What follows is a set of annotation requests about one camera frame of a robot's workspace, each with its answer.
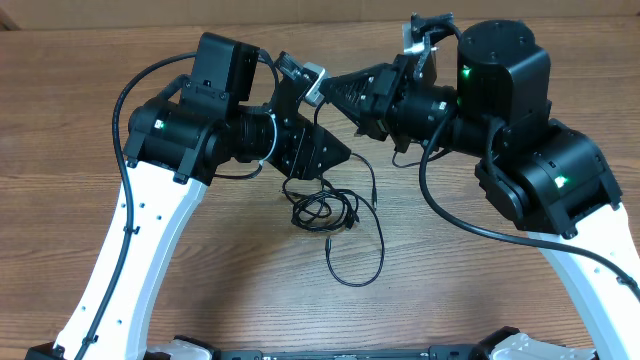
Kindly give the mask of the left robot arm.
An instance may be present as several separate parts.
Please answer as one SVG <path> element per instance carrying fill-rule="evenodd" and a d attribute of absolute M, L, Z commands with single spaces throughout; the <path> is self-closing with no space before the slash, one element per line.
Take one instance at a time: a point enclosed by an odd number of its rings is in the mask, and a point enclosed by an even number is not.
<path fill-rule="evenodd" d="M 270 164 L 311 180 L 349 148 L 299 112 L 322 102 L 328 72 L 206 33 L 189 74 L 136 108 L 114 150 L 121 189 L 88 285 L 71 318 L 36 359 L 217 359 L 218 349 L 176 336 L 147 342 L 154 304 L 178 240 L 221 164 Z"/>

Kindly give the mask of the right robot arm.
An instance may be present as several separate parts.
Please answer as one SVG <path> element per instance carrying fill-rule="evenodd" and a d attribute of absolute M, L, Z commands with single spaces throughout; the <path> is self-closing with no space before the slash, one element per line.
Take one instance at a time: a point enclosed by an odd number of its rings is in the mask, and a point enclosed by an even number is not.
<path fill-rule="evenodd" d="M 635 359 L 639 355 L 639 255 L 621 188 L 596 143 L 551 115 L 551 60 L 523 22 L 458 28 L 451 14 L 413 15 L 390 63 L 324 79 L 327 103 L 360 134 L 423 148 L 419 163 L 474 156 L 488 202 L 509 235 L 427 204 L 469 233 L 538 249 L 581 317 L 593 346 L 579 351 L 507 330 L 470 351 L 479 359 Z"/>

